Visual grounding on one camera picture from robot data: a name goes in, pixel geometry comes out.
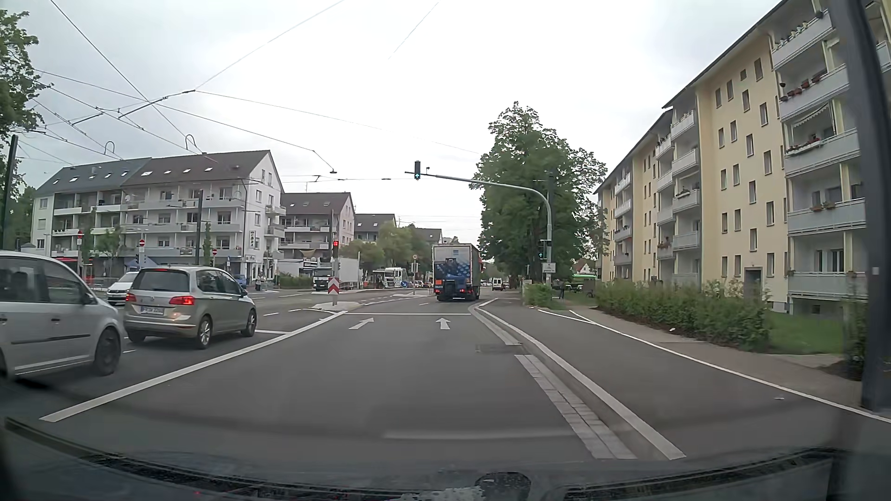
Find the license plate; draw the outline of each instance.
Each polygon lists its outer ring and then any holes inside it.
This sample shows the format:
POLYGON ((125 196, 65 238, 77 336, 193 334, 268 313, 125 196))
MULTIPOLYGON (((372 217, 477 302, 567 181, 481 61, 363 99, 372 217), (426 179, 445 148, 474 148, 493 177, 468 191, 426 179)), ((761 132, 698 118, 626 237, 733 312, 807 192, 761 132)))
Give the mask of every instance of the license plate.
POLYGON ((164 315, 164 308, 155 308, 151 306, 139 307, 140 313, 148 313, 150 315, 164 315))

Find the hedge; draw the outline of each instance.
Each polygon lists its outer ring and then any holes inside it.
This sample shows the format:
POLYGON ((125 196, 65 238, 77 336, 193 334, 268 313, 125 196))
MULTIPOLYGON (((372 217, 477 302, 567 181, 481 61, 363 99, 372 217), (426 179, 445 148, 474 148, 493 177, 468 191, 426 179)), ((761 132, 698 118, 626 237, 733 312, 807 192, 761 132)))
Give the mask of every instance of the hedge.
POLYGON ((702 291, 619 280, 599 284, 596 297, 598 309, 606 313, 673 327, 698 340, 749 351, 765 351, 769 346, 766 301, 742 297, 737 280, 728 284, 712 281, 702 291))

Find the green tree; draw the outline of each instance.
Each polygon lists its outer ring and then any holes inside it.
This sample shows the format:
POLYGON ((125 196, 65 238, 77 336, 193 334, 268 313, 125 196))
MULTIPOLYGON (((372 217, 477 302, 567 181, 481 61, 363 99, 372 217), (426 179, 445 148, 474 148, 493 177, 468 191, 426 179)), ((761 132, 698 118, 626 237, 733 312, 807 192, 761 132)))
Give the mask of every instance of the green tree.
MULTIPOLYGON (((542 125, 532 108, 514 103, 489 124, 492 149, 477 164, 475 179, 520 185, 547 192, 553 177, 553 249, 557 276, 571 275, 574 259, 592 257, 602 249, 603 218, 593 199, 606 175, 605 165, 584 149, 573 149, 557 131, 542 125)), ((516 277, 530 266, 541 279, 538 244, 545 238, 544 202, 532 193, 498 186, 471 185, 483 190, 480 250, 516 277)))
POLYGON ((201 251, 203 252, 202 260, 206 267, 213 266, 213 250, 213 242, 210 241, 210 223, 204 223, 204 243, 201 245, 201 251))

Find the tail light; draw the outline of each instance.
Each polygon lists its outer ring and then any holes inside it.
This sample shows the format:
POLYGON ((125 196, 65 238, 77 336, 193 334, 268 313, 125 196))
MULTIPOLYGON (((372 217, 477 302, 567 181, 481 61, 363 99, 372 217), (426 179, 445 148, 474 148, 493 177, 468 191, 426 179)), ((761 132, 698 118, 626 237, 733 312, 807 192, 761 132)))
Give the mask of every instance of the tail light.
POLYGON ((193 296, 176 296, 174 298, 170 298, 170 304, 192 306, 195 304, 195 298, 193 296))

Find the roof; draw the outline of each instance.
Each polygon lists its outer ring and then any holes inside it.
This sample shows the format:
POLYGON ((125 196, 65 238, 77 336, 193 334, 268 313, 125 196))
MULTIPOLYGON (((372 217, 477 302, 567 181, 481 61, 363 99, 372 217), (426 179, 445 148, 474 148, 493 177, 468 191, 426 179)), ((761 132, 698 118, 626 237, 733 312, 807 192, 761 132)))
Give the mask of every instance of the roof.
POLYGON ((100 192, 120 188, 151 158, 113 160, 60 168, 34 195, 52 193, 100 192))
POLYGON ((271 154, 258 150, 151 159, 123 186, 248 179, 254 167, 271 154))
POLYGON ((356 231, 376 232, 387 221, 396 221, 396 214, 356 214, 356 231))
POLYGON ((674 101, 677 100, 677 98, 681 97, 681 94, 686 92, 691 87, 695 86, 712 69, 714 69, 723 60, 723 58, 727 57, 727 54, 733 52, 737 47, 739 47, 743 42, 745 42, 751 35, 755 34, 758 27, 761 26, 762 24, 764 24, 765 21, 767 21, 775 12, 780 10, 780 8, 783 5, 785 5, 788 1, 789 0, 780 0, 780 2, 778 4, 776 4, 767 14, 762 16, 762 18, 759 19, 754 25, 752 25, 751 28, 749 28, 745 33, 743 33, 742 37, 739 37, 736 40, 736 42, 733 42, 733 44, 731 44, 731 46, 727 47, 727 50, 722 52, 721 55, 719 55, 714 61, 711 62, 711 64, 706 66, 706 68, 704 70, 702 70, 696 77, 694 77, 693 80, 691 80, 690 83, 687 84, 687 86, 685 86, 683 89, 680 90, 680 92, 675 94, 673 98, 669 99, 668 103, 666 103, 665 106, 663 106, 662 108, 663 109, 668 108, 669 106, 672 105, 672 103, 674 103, 674 101))
POLYGON ((339 214, 350 200, 349 192, 341 193, 282 193, 285 214, 339 214))

